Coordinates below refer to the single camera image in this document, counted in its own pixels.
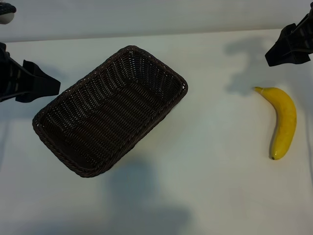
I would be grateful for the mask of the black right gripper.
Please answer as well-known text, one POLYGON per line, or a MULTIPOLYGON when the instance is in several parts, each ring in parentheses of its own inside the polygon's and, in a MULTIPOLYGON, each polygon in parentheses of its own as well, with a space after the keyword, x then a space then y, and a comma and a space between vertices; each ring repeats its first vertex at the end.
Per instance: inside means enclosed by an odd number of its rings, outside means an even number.
POLYGON ((313 52, 313 8, 300 21, 285 26, 271 49, 265 54, 270 67, 282 64, 304 64, 310 61, 308 53, 313 52), (291 52, 288 37, 291 35, 291 52))

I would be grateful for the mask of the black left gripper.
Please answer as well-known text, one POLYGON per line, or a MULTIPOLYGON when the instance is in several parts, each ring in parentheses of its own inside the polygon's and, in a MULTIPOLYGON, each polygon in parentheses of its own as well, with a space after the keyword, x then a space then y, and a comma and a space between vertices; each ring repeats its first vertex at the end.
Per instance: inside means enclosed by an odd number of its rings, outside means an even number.
POLYGON ((38 65, 23 61, 23 66, 10 57, 6 44, 0 44, 0 101, 16 98, 17 102, 32 102, 35 99, 59 94, 61 83, 44 73, 38 65), (34 77, 35 88, 31 82, 34 77))

